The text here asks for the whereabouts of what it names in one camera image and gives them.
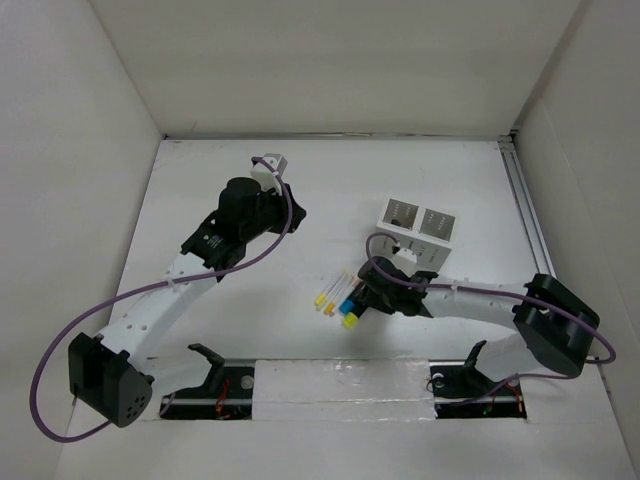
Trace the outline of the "blue cap black marker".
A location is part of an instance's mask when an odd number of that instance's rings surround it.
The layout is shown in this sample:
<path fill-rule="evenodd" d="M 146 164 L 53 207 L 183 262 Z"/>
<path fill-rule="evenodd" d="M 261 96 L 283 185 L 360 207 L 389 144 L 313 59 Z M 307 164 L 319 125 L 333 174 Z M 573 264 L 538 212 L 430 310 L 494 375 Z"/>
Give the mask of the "blue cap black marker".
<path fill-rule="evenodd" d="M 360 290 L 360 287 L 354 288 L 340 304 L 338 311 L 342 316 L 348 315 L 354 309 Z"/>

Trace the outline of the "pink cap white pen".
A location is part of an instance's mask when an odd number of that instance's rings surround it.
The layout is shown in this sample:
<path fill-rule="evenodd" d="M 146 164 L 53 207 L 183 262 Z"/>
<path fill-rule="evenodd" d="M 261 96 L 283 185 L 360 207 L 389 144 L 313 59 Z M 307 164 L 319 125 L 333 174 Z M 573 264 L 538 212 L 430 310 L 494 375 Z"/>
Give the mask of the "pink cap white pen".
<path fill-rule="evenodd" d="M 333 317 L 340 312 L 341 305 L 348 299 L 348 297 L 352 294 L 353 290 L 358 286 L 360 280 L 357 277 L 354 277 L 352 281 L 343 289 L 342 293 L 339 295 L 335 302 L 335 306 L 330 313 L 330 316 Z"/>

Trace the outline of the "yellow-green cap black marker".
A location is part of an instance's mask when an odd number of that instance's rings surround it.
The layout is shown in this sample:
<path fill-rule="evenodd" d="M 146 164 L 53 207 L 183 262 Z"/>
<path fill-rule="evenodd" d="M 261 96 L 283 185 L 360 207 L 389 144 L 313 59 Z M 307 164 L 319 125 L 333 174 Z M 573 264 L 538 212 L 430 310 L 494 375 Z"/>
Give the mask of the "yellow-green cap black marker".
<path fill-rule="evenodd" d="M 360 307 L 349 311 L 342 319 L 342 326 L 348 330 L 353 329 L 357 325 L 364 311 L 365 309 Z"/>

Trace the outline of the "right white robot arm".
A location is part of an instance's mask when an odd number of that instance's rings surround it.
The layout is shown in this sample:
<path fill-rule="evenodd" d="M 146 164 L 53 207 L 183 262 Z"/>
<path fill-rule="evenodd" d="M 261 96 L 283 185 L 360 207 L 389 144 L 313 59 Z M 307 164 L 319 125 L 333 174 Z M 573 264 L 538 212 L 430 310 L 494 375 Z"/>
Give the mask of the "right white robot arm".
<path fill-rule="evenodd" d="M 356 315 L 373 309 L 511 330 L 505 338 L 476 342 L 460 366 L 444 372 L 437 389 L 445 398 L 480 395 L 528 372 L 541 378 L 577 378 L 600 323 L 593 309 L 547 274 L 524 283 L 491 285 L 425 270 L 406 275 L 391 260 L 375 256 L 359 269 L 358 277 Z"/>

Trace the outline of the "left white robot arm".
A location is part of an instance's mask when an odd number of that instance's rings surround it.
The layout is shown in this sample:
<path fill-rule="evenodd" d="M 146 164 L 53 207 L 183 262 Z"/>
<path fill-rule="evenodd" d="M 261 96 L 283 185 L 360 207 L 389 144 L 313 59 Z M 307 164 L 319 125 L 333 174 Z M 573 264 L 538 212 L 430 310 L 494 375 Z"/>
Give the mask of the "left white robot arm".
<path fill-rule="evenodd" d="M 181 245 L 165 278 L 139 288 L 136 302 L 119 320 L 71 341 L 71 393 L 119 428 L 137 420 L 153 396 L 185 388 L 205 397 L 216 394 L 223 382 L 217 365 L 223 360 L 211 349 L 190 344 L 178 361 L 151 353 L 199 297 L 239 271 L 250 242 L 265 233 L 282 241 L 305 216 L 290 186 L 274 174 L 229 180 L 217 209 Z"/>

